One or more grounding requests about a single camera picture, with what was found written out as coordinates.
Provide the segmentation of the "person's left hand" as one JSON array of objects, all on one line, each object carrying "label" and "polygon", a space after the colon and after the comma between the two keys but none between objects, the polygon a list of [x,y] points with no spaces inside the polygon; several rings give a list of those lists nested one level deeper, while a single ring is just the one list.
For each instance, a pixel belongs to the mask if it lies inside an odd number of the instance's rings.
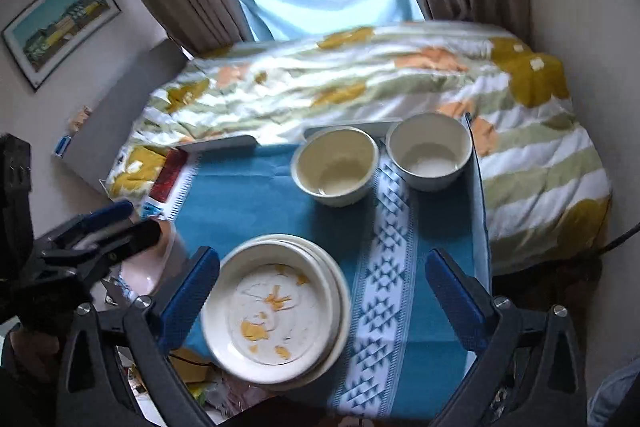
[{"label": "person's left hand", "polygon": [[9,342],[17,362],[29,374],[40,379],[50,379],[55,355],[60,342],[55,336],[29,332],[18,325],[9,333]]}]

